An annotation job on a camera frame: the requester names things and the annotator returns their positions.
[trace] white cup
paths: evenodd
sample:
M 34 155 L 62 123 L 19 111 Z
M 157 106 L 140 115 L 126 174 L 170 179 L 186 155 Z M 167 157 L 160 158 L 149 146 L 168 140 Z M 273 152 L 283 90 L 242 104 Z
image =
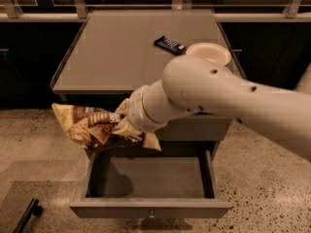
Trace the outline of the white cup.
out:
M 198 43 L 191 45 L 188 47 L 186 54 L 205 58 L 223 66 L 231 61 L 230 52 L 223 46 L 214 43 Z

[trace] table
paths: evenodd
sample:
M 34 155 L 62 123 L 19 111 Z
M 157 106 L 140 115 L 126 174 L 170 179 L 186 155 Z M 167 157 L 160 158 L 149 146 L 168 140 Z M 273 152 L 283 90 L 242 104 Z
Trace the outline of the table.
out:
M 53 92 L 124 94 L 156 82 L 175 57 L 154 46 L 163 35 L 184 46 L 227 48 L 210 10 L 94 11 L 59 66 Z M 234 61 L 227 67 L 238 75 Z M 80 217 L 222 217 L 230 205 L 218 200 L 212 157 L 229 124 L 223 116 L 189 116 L 157 130 L 163 152 L 93 154 L 82 199 L 71 209 Z

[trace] floor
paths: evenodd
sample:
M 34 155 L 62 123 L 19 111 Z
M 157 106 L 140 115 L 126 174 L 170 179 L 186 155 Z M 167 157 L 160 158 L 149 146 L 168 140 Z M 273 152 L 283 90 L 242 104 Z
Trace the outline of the floor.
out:
M 88 158 L 52 110 L 0 111 L 0 232 L 13 232 L 33 197 L 44 211 L 24 232 L 311 232 L 311 163 L 233 122 L 214 159 L 221 219 L 83 219 Z

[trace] crumpled bag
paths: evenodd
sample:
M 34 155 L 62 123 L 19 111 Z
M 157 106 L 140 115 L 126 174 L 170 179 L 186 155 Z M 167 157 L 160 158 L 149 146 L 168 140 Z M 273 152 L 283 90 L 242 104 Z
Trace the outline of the crumpled bag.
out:
M 85 150 L 99 153 L 112 148 L 161 150 L 155 133 L 143 133 L 127 120 L 128 99 L 114 113 L 100 108 L 52 104 L 65 135 Z

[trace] dark cabinet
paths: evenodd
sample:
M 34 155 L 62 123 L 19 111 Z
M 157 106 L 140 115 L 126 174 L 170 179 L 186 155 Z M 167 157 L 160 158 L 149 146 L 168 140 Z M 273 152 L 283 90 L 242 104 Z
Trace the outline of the dark cabinet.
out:
M 311 23 L 222 23 L 249 81 L 294 89 L 311 62 Z
M 50 81 L 81 27 L 77 22 L 0 23 L 0 108 L 49 108 Z

